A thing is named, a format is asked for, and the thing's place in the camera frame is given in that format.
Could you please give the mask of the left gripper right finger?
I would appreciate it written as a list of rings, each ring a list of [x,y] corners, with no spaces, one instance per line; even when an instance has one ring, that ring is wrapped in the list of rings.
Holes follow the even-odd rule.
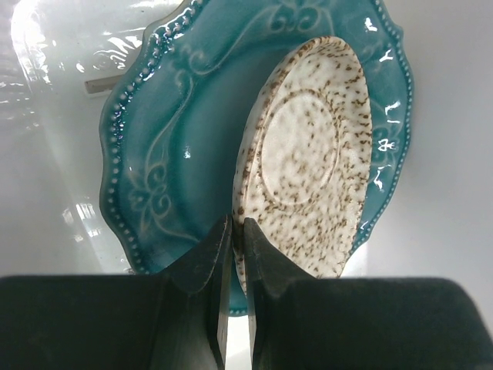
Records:
[[[255,369],[490,369],[492,340],[442,278],[316,279],[243,229]]]

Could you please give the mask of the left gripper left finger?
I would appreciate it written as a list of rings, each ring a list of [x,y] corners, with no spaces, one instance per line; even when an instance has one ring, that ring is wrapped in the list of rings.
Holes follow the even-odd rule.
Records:
[[[232,220],[157,274],[1,280],[3,369],[222,369]]]

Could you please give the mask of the speckled beige plate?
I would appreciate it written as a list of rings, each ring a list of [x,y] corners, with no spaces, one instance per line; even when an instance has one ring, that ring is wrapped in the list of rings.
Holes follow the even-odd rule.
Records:
[[[367,81],[336,36],[289,52],[258,93],[233,180],[239,231],[267,240],[316,278],[338,278],[361,220],[372,155]]]

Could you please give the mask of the teal embossed plate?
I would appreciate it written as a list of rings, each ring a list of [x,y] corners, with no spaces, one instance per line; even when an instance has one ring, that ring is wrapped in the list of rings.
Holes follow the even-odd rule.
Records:
[[[102,215],[137,274],[162,271],[230,212],[251,107],[298,45],[335,35],[357,53],[373,114],[371,177],[354,247],[371,235],[411,141],[414,83],[382,1],[185,1],[150,24],[102,111]]]

